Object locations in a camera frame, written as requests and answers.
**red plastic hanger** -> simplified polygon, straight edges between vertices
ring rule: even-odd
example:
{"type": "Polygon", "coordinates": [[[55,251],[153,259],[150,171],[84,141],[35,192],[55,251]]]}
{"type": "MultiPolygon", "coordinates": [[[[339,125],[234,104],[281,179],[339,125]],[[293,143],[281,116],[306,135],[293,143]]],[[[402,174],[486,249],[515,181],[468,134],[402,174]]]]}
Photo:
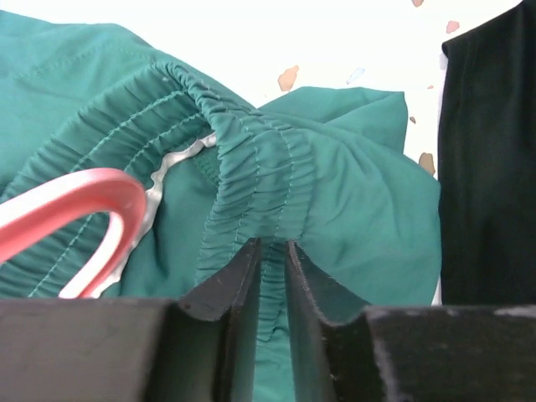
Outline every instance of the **red plastic hanger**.
{"type": "Polygon", "coordinates": [[[121,170],[96,168],[67,174],[0,204],[0,262],[69,222],[109,212],[104,239],[59,297],[89,297],[121,262],[146,212],[143,186],[121,170]]]}

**black fabric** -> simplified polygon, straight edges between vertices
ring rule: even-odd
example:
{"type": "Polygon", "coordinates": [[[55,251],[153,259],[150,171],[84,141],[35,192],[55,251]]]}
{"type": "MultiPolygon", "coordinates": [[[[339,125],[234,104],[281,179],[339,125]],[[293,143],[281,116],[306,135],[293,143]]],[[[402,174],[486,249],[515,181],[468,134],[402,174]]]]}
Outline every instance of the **black fabric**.
{"type": "Polygon", "coordinates": [[[443,51],[443,302],[536,303],[536,0],[443,51]]]}

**stitching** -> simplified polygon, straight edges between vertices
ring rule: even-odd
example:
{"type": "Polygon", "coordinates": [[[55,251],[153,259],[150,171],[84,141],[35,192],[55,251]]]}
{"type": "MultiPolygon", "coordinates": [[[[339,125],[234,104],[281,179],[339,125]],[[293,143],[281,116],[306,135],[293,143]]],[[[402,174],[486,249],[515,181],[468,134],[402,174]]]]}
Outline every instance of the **stitching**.
{"type": "Polygon", "coordinates": [[[238,243],[238,233],[240,232],[240,228],[242,226],[242,222],[245,218],[245,214],[248,210],[250,210],[251,204],[253,203],[254,194],[257,192],[259,183],[260,183],[260,168],[259,168],[259,148],[256,145],[256,136],[253,135],[251,130],[245,126],[244,119],[247,117],[244,117],[242,119],[237,119],[237,122],[242,126],[245,132],[248,133],[251,143],[253,144],[253,149],[255,150],[255,186],[253,187],[253,192],[250,195],[250,199],[248,200],[248,203],[245,206],[244,212],[242,212],[242,215],[240,216],[238,220],[238,226],[236,227],[236,231],[234,232],[234,241],[231,245],[231,251],[229,253],[229,261],[233,259],[233,256],[235,255],[235,246],[238,243]]]}
{"type": "Polygon", "coordinates": [[[58,67],[63,67],[63,66],[66,66],[68,64],[72,64],[72,63],[75,63],[77,61],[83,60],[83,59],[85,59],[85,58],[97,53],[98,51],[107,51],[109,49],[118,50],[118,51],[120,51],[122,53],[139,57],[140,59],[153,60],[153,57],[149,56],[149,55],[139,54],[139,53],[136,53],[136,52],[131,52],[129,50],[116,47],[116,46],[114,46],[114,44],[103,44],[103,45],[95,46],[94,48],[88,49],[83,53],[77,54],[75,56],[72,56],[72,57],[69,57],[69,58],[66,58],[66,59],[62,59],[62,60],[57,61],[57,62],[52,63],[52,64],[42,64],[40,66],[35,67],[33,70],[27,71],[25,73],[16,74],[16,75],[9,75],[8,77],[6,77],[6,80],[20,80],[20,79],[25,79],[25,78],[31,78],[31,77],[33,77],[35,75],[38,75],[40,73],[43,73],[45,71],[54,70],[54,69],[56,69],[58,67]]]}
{"type": "Polygon", "coordinates": [[[283,131],[281,131],[279,128],[271,125],[269,122],[266,122],[264,117],[261,117],[261,119],[265,121],[265,124],[269,128],[271,128],[272,130],[275,130],[275,131],[277,131],[277,133],[279,133],[279,135],[281,137],[281,140],[283,140],[283,142],[286,145],[286,150],[287,150],[288,155],[289,155],[289,157],[291,159],[291,177],[289,178],[288,191],[286,192],[285,201],[283,203],[283,206],[281,207],[281,210],[279,211],[279,216],[277,217],[276,230],[274,232],[274,237],[273,237],[273,239],[271,241],[271,244],[270,244],[270,251],[268,252],[268,256],[266,257],[266,261],[270,261],[270,257],[272,255],[273,250],[274,250],[274,245],[276,244],[277,234],[279,233],[279,229],[281,228],[281,217],[283,216],[283,210],[285,210],[286,205],[288,203],[288,200],[291,197],[292,184],[293,184],[293,181],[294,181],[294,174],[296,172],[296,170],[295,170],[296,167],[295,167],[294,157],[293,157],[292,152],[291,152],[291,146],[290,146],[289,142],[286,140],[286,138],[285,138],[285,136],[283,134],[283,131]]]}
{"type": "MultiPolygon", "coordinates": [[[[81,167],[82,163],[87,161],[95,152],[97,152],[104,145],[105,142],[109,141],[117,132],[119,132],[122,128],[124,128],[128,123],[133,122],[134,119],[136,119],[137,117],[141,116],[143,113],[145,113],[147,111],[150,111],[152,108],[154,108],[156,106],[159,106],[163,102],[166,102],[166,101],[172,99],[175,95],[183,95],[184,93],[185,93],[184,90],[176,90],[176,91],[170,92],[169,94],[167,94],[167,95],[165,95],[165,96],[163,96],[161,98],[158,98],[154,102],[152,102],[149,105],[145,106],[141,111],[131,114],[128,117],[128,119],[123,121],[119,126],[114,128],[113,130],[110,130],[108,132],[108,134],[106,135],[106,137],[102,138],[86,155],[84,155],[81,159],[79,159],[78,162],[75,164],[75,166],[72,169],[69,170],[69,173],[72,173],[72,172],[76,171],[77,169],[79,169],[81,167]]],[[[81,234],[81,231],[78,231],[76,233],[75,237],[77,238],[78,236],[80,236],[80,234],[81,234]]],[[[69,248],[71,246],[72,246],[72,244],[69,242],[69,244],[67,245],[67,250],[69,250],[69,248]]],[[[59,259],[55,261],[54,265],[57,265],[59,260],[63,259],[63,257],[64,257],[64,255],[62,254],[59,257],[59,259]]],[[[6,265],[6,261],[4,261],[2,264],[0,264],[0,270],[5,265],[6,265]]]]}
{"type": "Polygon", "coordinates": [[[89,151],[87,154],[85,154],[76,164],[75,166],[70,170],[70,173],[76,171],[77,169],[79,169],[82,165],[82,163],[84,163],[85,161],[87,161],[95,152],[97,152],[104,144],[105,142],[108,142],[117,132],[121,131],[121,129],[125,128],[125,126],[129,123],[131,123],[132,121],[134,121],[134,119],[136,119],[137,117],[145,114],[146,112],[150,111],[151,109],[155,108],[156,106],[159,106],[160,104],[162,103],[165,103],[167,101],[169,101],[170,99],[174,98],[175,96],[177,95],[184,95],[184,90],[175,90],[173,92],[171,92],[170,94],[168,95],[165,95],[163,96],[162,98],[159,98],[157,100],[155,100],[153,103],[145,106],[143,109],[141,109],[140,111],[136,112],[136,113],[133,113],[130,115],[130,117],[125,120],[124,122],[122,122],[119,126],[117,126],[116,128],[114,128],[113,130],[109,131],[108,132],[108,135],[104,138],[102,138],[98,143],[97,145],[95,145],[93,147],[93,149],[91,149],[91,151],[89,151]]]}
{"type": "MultiPolygon", "coordinates": [[[[136,153],[136,155],[134,155],[134,157],[132,157],[132,159],[129,161],[129,163],[126,165],[125,167],[125,170],[127,170],[128,168],[131,167],[131,165],[143,154],[145,153],[145,151],[147,150],[148,147],[150,147],[151,144],[153,144],[155,141],[159,140],[160,138],[162,138],[163,136],[166,136],[169,132],[171,132],[172,130],[174,130],[175,128],[177,128],[178,126],[182,125],[184,122],[186,121],[190,121],[192,120],[193,118],[195,117],[199,117],[201,115],[201,113],[197,113],[195,115],[192,115],[192,116],[188,116],[186,117],[185,119],[183,119],[182,121],[180,121],[179,123],[176,123],[174,125],[171,126],[171,128],[165,132],[162,132],[160,134],[158,134],[158,136],[156,136],[155,138],[153,138],[152,140],[148,141],[147,144],[145,144],[145,146],[143,146],[143,148],[136,153]]],[[[92,214],[90,216],[88,216],[86,219],[85,219],[85,222],[84,224],[80,227],[80,229],[78,230],[78,232],[76,232],[76,236],[69,242],[69,244],[67,245],[67,247],[65,248],[64,252],[61,254],[61,256],[56,260],[56,262],[52,265],[52,267],[49,269],[49,271],[47,272],[47,274],[44,276],[44,278],[35,286],[35,288],[28,294],[28,297],[31,297],[34,295],[34,293],[44,284],[44,282],[50,277],[50,275],[55,271],[55,269],[58,267],[59,263],[64,259],[64,257],[67,255],[67,253],[72,249],[73,245],[75,244],[75,242],[78,240],[78,238],[82,235],[82,233],[84,232],[85,228],[87,227],[87,225],[90,223],[90,221],[93,219],[95,215],[92,214]]]]}

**green fabric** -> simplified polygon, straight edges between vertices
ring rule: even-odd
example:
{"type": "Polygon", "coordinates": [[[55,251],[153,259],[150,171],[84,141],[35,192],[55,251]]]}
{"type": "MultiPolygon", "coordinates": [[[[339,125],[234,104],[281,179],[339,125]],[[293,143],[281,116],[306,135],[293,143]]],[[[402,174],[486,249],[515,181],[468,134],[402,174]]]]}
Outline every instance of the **green fabric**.
{"type": "MultiPolygon", "coordinates": [[[[265,238],[255,402],[294,400],[285,240],[369,302],[430,304],[440,189],[402,155],[402,93],[303,88],[257,110],[121,27],[10,13],[0,93],[0,202],[95,167],[149,188],[163,155],[216,132],[217,148],[170,169],[151,231],[106,296],[181,296],[265,238]]],[[[106,224],[80,219],[2,264],[0,296],[56,296],[106,224]]]]}

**white surface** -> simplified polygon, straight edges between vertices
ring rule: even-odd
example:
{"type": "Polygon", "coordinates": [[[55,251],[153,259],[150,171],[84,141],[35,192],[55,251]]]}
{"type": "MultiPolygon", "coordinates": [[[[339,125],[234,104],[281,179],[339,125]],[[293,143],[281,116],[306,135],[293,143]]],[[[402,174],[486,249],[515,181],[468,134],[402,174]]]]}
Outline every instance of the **white surface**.
{"type": "Polygon", "coordinates": [[[441,44],[518,3],[425,0],[415,8],[410,0],[4,0],[0,8],[54,23],[118,23],[255,106],[282,95],[277,78],[295,64],[293,89],[348,87],[348,77],[364,68],[351,86],[403,90],[416,120],[408,123],[405,154],[417,161],[429,152],[437,163],[441,44]],[[446,33],[449,20],[460,23],[455,33],[446,33]]]}

